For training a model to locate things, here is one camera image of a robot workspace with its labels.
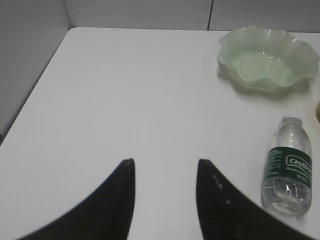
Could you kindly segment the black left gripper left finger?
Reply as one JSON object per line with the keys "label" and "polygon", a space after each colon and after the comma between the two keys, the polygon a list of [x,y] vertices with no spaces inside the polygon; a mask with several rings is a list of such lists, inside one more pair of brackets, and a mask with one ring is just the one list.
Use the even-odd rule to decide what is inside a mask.
{"label": "black left gripper left finger", "polygon": [[135,162],[125,159],[85,200],[25,240],[125,240],[135,207]]}

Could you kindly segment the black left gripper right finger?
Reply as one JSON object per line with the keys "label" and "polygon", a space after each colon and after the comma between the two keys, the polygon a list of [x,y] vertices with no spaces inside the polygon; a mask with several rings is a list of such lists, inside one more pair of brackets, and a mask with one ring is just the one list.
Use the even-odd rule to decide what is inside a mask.
{"label": "black left gripper right finger", "polygon": [[205,240],[307,240],[241,193],[208,159],[197,167],[197,214]]}

